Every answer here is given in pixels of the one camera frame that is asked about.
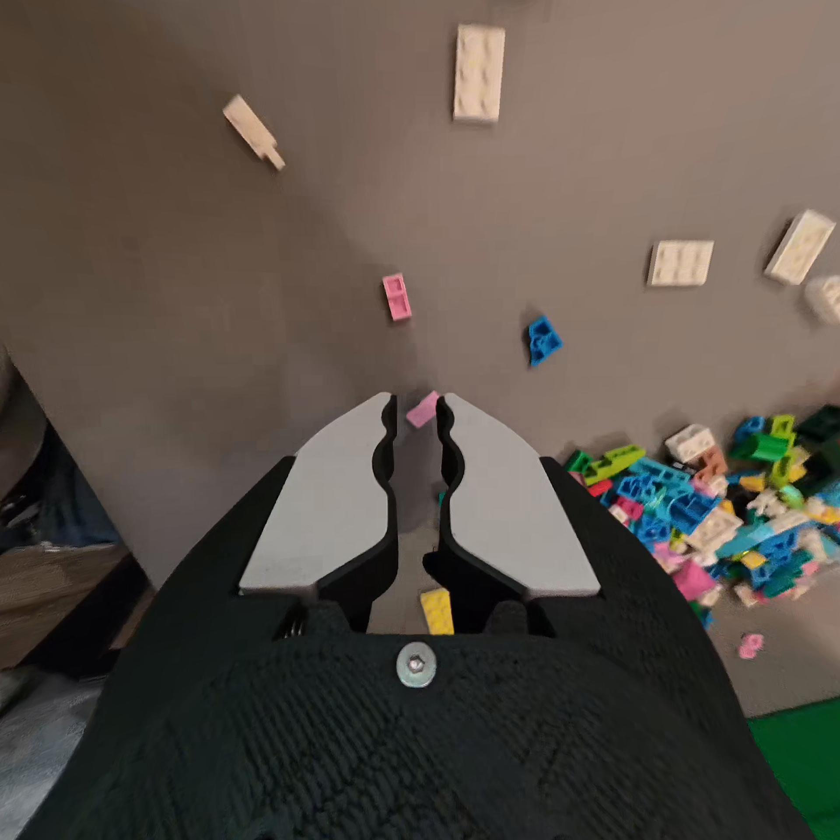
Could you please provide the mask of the person's leg in jeans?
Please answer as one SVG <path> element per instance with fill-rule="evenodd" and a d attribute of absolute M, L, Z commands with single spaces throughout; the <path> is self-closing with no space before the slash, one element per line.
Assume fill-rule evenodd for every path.
<path fill-rule="evenodd" d="M 1 553 L 37 545 L 61 550 L 120 542 L 108 513 L 48 423 L 32 465 L 2 497 Z"/>

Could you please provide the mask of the blue lego wedge piece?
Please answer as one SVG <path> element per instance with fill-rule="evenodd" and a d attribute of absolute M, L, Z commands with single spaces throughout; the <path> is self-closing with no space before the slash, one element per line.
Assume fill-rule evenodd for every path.
<path fill-rule="evenodd" d="M 529 364 L 532 368 L 545 362 L 564 346 L 551 321 L 545 317 L 532 321 L 527 328 Z"/>

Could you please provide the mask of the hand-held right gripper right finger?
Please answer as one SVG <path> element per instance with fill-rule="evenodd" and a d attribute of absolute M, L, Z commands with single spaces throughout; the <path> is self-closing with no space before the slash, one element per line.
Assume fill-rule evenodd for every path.
<path fill-rule="evenodd" d="M 462 397 L 437 400 L 446 485 L 423 566 L 449 593 L 457 634 L 479 634 L 503 602 L 590 597 L 592 564 L 537 451 Z"/>

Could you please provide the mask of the pile of loose lego pieces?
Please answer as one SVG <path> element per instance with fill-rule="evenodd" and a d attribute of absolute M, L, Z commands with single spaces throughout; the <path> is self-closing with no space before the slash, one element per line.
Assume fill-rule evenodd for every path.
<path fill-rule="evenodd" d="M 693 423 L 563 468 L 645 547 L 708 629 L 725 592 L 744 607 L 807 593 L 838 566 L 839 407 L 753 415 L 721 445 Z"/>

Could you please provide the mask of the pink lego plate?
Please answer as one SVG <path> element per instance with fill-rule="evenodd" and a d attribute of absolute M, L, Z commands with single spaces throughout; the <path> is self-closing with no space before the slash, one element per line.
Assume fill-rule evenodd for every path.
<path fill-rule="evenodd" d="M 384 276 L 382 287 L 391 319 L 394 322 L 402 322 L 410 319 L 413 311 L 403 274 Z"/>

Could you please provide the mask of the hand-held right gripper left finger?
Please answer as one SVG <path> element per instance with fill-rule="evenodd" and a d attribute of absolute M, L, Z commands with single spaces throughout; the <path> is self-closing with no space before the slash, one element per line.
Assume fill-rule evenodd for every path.
<path fill-rule="evenodd" d="M 300 447 L 238 582 L 238 594 L 334 602 L 355 632 L 398 572 L 391 485 L 397 399 L 381 392 Z"/>

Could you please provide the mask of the long white lego plate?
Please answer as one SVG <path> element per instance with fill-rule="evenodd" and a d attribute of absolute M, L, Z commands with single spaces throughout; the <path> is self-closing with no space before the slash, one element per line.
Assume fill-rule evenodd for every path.
<path fill-rule="evenodd" d="M 505 44 L 504 28 L 480 24 L 458 26 L 454 121 L 498 122 Z"/>

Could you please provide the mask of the short white lego plate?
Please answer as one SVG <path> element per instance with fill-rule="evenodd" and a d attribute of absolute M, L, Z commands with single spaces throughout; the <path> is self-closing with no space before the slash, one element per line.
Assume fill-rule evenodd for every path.
<path fill-rule="evenodd" d="M 712 240 L 660 240 L 652 248 L 648 287 L 701 287 L 706 284 Z"/>

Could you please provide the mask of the yellow lego plate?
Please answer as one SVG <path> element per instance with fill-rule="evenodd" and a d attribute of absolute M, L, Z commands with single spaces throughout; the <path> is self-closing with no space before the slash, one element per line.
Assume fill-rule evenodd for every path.
<path fill-rule="evenodd" d="M 452 636 L 455 624 L 450 593 L 443 587 L 423 591 L 419 595 L 427 632 L 433 636 Z"/>

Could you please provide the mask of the white angled brick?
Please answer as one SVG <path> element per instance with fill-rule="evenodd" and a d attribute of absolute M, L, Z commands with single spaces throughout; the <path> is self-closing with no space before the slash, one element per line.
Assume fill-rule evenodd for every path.
<path fill-rule="evenodd" d="M 763 276 L 786 286 L 800 286 L 823 252 L 837 223 L 813 209 L 794 216 L 772 253 Z"/>

